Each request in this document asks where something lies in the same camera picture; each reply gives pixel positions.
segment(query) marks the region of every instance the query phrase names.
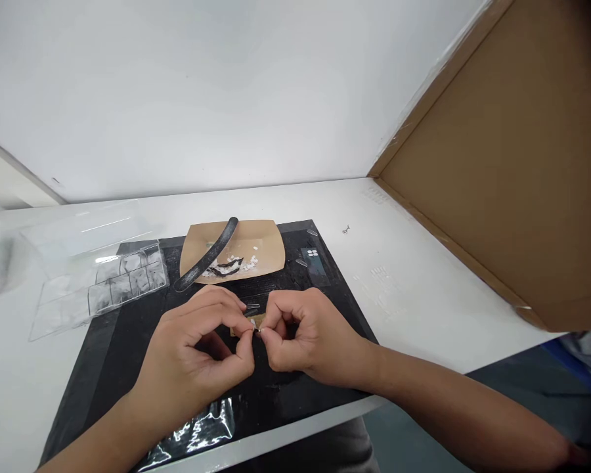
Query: white backdrop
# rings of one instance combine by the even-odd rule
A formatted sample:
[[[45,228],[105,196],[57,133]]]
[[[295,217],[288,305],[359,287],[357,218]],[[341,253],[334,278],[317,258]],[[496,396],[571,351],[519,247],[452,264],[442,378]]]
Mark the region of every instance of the white backdrop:
[[[0,145],[70,202],[365,176],[485,0],[0,0]]]

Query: black cutting mat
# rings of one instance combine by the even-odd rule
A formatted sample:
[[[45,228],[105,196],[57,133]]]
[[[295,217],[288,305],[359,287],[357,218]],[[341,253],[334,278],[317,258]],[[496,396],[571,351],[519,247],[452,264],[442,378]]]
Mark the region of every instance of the black cutting mat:
[[[313,221],[284,223],[278,228],[285,245],[285,267],[276,273],[222,285],[243,302],[259,304],[259,313],[265,311],[272,290],[304,290],[318,286],[361,336],[376,342]],[[160,241],[171,282],[179,276],[183,241],[183,237]],[[132,245],[135,244],[127,244],[129,248],[122,250],[131,249]],[[321,264],[310,264],[308,251],[311,248],[317,249]],[[297,263],[297,259],[304,259],[309,265],[305,267]],[[46,442],[41,464],[94,424],[133,387],[151,334],[162,314],[185,303],[201,287],[194,284],[184,294],[169,287],[92,320]],[[238,339],[230,337],[229,329],[219,327],[217,333],[234,350]],[[253,350],[255,370],[252,376],[213,402],[174,436],[164,439],[136,466],[136,470],[159,466],[368,396],[355,390],[319,384],[301,372],[272,371],[265,346],[256,337]]]

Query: hand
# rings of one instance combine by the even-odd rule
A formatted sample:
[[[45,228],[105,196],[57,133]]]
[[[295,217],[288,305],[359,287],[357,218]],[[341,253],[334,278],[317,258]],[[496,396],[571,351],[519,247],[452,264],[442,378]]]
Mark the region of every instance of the hand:
[[[299,323],[294,340],[284,339],[283,321]],[[358,388],[375,365],[375,345],[317,288],[271,292],[261,337],[272,370],[304,371],[325,384]]]
[[[145,428],[168,435],[254,372],[253,325],[243,316],[245,307],[232,292],[211,285],[162,315],[127,394]],[[234,355],[214,332],[221,324],[240,337]]]

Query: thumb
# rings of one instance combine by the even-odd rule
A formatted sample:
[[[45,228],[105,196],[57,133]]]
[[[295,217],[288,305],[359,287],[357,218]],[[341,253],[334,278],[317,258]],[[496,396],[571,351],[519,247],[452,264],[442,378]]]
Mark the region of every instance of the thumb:
[[[236,354],[215,363],[212,381],[226,391],[251,376],[253,372],[252,331],[246,330],[236,344]]]
[[[261,338],[273,371],[303,371],[307,367],[307,354],[297,340],[283,340],[269,327],[263,327]]]

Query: brown cardboard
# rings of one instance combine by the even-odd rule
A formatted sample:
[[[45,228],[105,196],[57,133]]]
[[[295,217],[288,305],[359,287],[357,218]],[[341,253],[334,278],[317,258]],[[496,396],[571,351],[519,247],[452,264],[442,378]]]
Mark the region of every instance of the brown cardboard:
[[[517,312],[591,329],[591,11],[515,0],[376,181]]]
[[[219,238],[227,222],[211,222],[191,225],[184,240],[179,262],[180,277],[192,268],[208,248]],[[226,277],[199,276],[200,284],[219,284],[255,276],[262,276],[284,267],[284,243],[280,231],[273,220],[242,220],[217,261],[227,263],[229,256],[244,258],[249,263],[252,256],[258,259],[257,265],[248,271],[239,271]]]
[[[443,69],[431,82],[425,93],[420,97],[416,106],[409,113],[405,121],[401,124],[398,132],[390,140],[379,159],[368,173],[369,177],[379,177],[383,169],[388,165],[394,155],[401,148],[405,140],[412,134],[414,129],[420,123],[420,120],[429,112],[440,94],[451,83],[455,75],[465,65],[466,61],[476,50],[477,46],[484,40],[486,35],[491,32],[499,18],[508,10],[513,0],[492,0],[486,6],[481,16],[471,27],[467,35],[458,44],[455,52],[449,58]]]

